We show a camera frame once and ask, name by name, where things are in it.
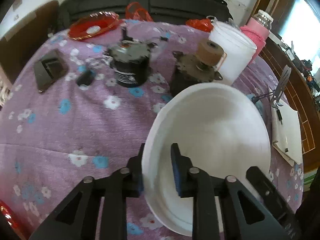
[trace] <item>red object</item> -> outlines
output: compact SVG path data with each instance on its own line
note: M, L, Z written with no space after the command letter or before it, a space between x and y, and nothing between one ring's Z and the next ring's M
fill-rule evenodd
M211 32L213 29L213 25L211 24L210 19L187 20L186 25L207 33Z
M0 211L4 215L8 224L12 227L12 230L21 238L21 239L29 239L30 233L22 226L22 224L17 219L16 215L12 212L12 210L2 201L0 200Z
M252 30L247 25L240 27L240 30L248 37L250 40L257 45L257 50L252 56L249 64L257 57L257 55L262 51L263 47L266 45L264 38L255 30Z
M125 9L125 18L139 21L153 22L148 11L138 2L130 3Z
M123 21L115 12L98 12L83 17L70 27L68 37L83 40L116 29Z

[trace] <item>red plate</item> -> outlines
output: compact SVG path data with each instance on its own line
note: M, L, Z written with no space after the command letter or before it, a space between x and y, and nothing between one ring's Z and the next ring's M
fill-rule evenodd
M79 19L71 25L68 37L83 40L116 29L123 21L115 12L98 12Z

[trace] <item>red plastic bag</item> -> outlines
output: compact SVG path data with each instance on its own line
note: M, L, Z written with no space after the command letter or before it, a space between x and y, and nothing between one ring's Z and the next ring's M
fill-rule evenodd
M210 19L187 20L186 25L207 33L211 32L213 29Z
M125 9L125 18L139 21L153 22L148 11L138 2L130 3Z

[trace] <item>brick pattern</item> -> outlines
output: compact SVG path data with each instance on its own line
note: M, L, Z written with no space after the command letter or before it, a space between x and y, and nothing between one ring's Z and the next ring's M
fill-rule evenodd
M266 47L262 49L259 55L265 60L265 62L267 62L267 64L270 66L273 73L275 74L276 78L279 80L283 70L283 68L281 67L281 65L283 65L283 62L278 63ZM315 142L313 139L313 134L310 128L308 117L290 81L288 81L288 84L284 93L287 97L289 106L292 109L298 111L300 131L301 131L302 151L303 151L303 154L305 154L315 149Z

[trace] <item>black phone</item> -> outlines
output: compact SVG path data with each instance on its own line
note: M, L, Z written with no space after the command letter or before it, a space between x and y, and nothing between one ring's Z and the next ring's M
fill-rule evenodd
M39 93L44 93L54 82L67 72L58 51L52 50L34 64L34 72Z

